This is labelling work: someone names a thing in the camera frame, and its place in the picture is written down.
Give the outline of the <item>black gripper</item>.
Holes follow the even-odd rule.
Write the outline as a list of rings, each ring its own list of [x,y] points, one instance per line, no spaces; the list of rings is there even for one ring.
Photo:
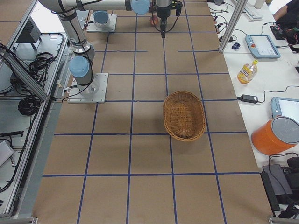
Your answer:
[[[167,19],[170,16],[170,5],[159,6],[157,5],[157,17],[161,19],[161,37],[166,37],[166,24]]]

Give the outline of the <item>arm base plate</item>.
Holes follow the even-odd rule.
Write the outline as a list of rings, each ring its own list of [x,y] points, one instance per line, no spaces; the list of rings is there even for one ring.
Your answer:
[[[93,14],[90,16],[87,32],[89,33],[113,33],[116,28],[117,15],[109,14],[106,23],[99,23],[94,20]]]
[[[77,85],[75,78],[72,80],[72,85],[68,93],[70,97],[67,98],[68,103],[104,103],[106,99],[108,83],[108,73],[96,73],[93,75],[92,83],[85,89],[85,87]]]

